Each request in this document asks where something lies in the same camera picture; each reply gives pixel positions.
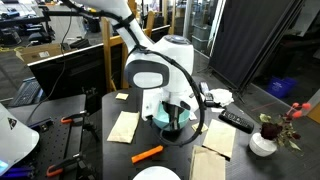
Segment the orange marker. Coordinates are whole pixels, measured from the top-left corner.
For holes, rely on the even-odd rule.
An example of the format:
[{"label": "orange marker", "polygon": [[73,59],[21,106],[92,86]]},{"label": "orange marker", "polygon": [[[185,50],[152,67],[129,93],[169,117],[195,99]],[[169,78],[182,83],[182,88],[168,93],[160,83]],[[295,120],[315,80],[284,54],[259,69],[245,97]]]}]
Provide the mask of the orange marker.
[{"label": "orange marker", "polygon": [[141,154],[138,154],[136,156],[131,157],[132,163],[136,163],[138,161],[141,161],[149,156],[152,156],[158,152],[161,152],[163,150],[163,146],[157,146],[153,149],[150,149],[149,151],[143,152]]}]

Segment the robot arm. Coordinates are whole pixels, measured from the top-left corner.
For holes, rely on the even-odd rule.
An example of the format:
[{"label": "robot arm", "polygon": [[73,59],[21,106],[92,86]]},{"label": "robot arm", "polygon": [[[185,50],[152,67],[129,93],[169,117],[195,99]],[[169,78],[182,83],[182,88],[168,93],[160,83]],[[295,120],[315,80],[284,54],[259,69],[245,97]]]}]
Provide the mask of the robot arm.
[{"label": "robot arm", "polygon": [[[143,98],[143,118],[152,119],[158,104],[164,102],[173,111],[172,119],[179,116],[178,108],[195,111],[200,108],[200,123],[195,134],[187,141],[180,143],[168,142],[167,145],[190,143],[201,134],[204,122],[204,104],[200,91],[191,77],[193,68],[193,46],[180,36],[165,36],[159,42],[153,43],[143,33],[126,0],[75,0],[77,3],[100,10],[89,13],[78,8],[69,0],[62,0],[69,8],[75,9],[84,16],[106,16],[117,30],[128,47],[129,56],[125,66],[124,76],[132,87],[146,89]],[[176,120],[167,122],[175,126]]]}]

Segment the flower pot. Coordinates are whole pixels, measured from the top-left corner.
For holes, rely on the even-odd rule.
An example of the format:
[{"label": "flower pot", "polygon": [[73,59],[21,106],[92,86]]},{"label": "flower pot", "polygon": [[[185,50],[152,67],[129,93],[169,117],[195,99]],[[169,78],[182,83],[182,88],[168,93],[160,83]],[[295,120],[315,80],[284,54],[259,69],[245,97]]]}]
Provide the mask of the flower pot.
[{"label": "flower pot", "polygon": [[250,149],[258,156],[269,156],[277,150],[277,144],[274,141],[264,139],[260,133],[252,135],[250,143]]}]

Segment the black curtain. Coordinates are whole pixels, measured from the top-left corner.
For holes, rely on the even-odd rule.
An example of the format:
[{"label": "black curtain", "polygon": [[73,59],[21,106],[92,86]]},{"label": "black curtain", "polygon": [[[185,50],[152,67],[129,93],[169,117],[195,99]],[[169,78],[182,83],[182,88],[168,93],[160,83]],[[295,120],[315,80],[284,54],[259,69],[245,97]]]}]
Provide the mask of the black curtain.
[{"label": "black curtain", "polygon": [[227,0],[209,66],[243,91],[303,0]]}]

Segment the remote control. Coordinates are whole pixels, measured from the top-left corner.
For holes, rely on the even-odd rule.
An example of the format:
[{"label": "remote control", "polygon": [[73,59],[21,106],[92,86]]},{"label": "remote control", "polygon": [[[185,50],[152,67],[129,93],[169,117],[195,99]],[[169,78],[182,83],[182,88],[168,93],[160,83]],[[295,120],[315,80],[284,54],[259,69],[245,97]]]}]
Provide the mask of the remote control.
[{"label": "remote control", "polygon": [[226,110],[221,112],[219,119],[248,134],[251,134],[254,129],[254,124],[252,122],[234,115]]},{"label": "remote control", "polygon": [[207,107],[214,107],[215,103],[213,101],[213,95],[209,92],[209,88],[208,88],[207,83],[206,82],[200,82],[199,87],[200,87],[201,93],[205,97],[204,104]]}]

